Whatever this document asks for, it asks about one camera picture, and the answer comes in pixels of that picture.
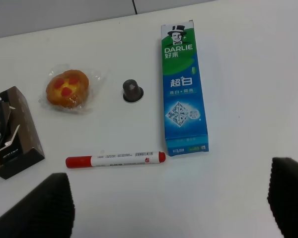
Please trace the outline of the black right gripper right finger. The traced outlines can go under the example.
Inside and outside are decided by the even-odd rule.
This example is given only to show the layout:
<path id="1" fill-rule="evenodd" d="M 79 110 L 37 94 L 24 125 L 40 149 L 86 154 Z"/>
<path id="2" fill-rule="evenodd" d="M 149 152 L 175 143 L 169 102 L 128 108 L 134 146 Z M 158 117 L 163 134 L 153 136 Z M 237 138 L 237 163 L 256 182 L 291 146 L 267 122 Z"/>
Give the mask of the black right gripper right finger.
<path id="1" fill-rule="evenodd" d="M 268 203 L 281 234 L 298 238 L 298 162 L 272 159 Z"/>

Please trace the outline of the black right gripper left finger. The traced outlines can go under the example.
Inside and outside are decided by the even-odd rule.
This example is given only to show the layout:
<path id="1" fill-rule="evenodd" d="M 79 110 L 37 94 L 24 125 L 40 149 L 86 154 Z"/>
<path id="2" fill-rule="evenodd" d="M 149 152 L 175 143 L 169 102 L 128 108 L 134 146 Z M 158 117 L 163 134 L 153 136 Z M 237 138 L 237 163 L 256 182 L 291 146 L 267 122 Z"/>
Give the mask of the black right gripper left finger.
<path id="1" fill-rule="evenodd" d="M 54 173 L 0 217 L 0 238 L 69 238 L 74 220 L 68 175 Z"/>

